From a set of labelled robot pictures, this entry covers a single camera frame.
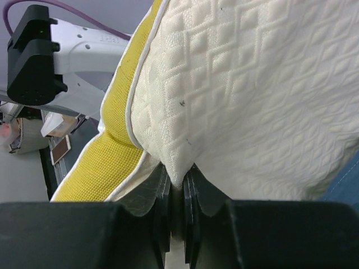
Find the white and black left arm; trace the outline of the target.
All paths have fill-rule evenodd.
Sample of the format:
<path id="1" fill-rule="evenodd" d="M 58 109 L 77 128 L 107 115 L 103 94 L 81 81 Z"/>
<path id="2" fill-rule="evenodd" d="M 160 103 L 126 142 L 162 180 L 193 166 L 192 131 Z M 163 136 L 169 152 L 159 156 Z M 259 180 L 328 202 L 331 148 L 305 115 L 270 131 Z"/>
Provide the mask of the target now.
<path id="1" fill-rule="evenodd" d="M 52 1 L 96 29 L 51 18 L 48 1 L 30 5 L 10 31 L 7 96 L 27 106 L 58 105 L 84 114 L 99 109 L 104 91 L 81 79 L 81 72 L 113 73 L 130 36 Z"/>

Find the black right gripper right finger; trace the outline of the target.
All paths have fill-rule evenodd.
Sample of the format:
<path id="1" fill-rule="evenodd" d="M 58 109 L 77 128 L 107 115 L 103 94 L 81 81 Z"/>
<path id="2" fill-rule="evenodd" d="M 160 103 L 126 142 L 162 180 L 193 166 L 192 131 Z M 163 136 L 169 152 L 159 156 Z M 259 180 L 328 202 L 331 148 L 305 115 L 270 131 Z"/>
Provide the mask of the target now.
<path id="1" fill-rule="evenodd" d="M 349 205 L 233 200 L 196 166 L 183 204 L 191 268 L 358 267 L 358 212 Z"/>

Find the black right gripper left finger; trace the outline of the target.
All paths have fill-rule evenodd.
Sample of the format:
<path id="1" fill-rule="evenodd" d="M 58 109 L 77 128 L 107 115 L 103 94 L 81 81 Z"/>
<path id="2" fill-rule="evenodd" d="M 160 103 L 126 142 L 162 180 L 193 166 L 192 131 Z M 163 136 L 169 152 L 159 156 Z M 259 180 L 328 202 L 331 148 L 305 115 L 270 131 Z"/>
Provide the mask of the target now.
<path id="1" fill-rule="evenodd" d="M 117 202 L 1 204 L 2 268 L 163 268 L 170 182 L 163 165 Z"/>

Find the blue cartoon print pillowcase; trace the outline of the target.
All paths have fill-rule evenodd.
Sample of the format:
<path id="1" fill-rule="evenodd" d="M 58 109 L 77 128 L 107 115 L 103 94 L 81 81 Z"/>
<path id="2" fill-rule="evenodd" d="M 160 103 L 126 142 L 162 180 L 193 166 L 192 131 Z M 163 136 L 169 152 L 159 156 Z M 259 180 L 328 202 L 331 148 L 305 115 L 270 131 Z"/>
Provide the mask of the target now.
<path id="1" fill-rule="evenodd" d="M 358 152 L 340 170 L 320 201 L 341 202 L 358 208 Z"/>

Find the cream pillow with yellow edge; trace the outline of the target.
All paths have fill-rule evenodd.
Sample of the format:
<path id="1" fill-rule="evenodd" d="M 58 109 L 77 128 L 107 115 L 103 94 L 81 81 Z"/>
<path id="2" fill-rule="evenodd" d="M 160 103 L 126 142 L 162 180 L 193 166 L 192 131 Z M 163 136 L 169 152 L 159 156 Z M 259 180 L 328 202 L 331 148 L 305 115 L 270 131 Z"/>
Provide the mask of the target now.
<path id="1" fill-rule="evenodd" d="M 358 152 L 357 1 L 155 1 L 52 201 L 115 201 L 164 164 L 233 198 L 314 200 Z"/>

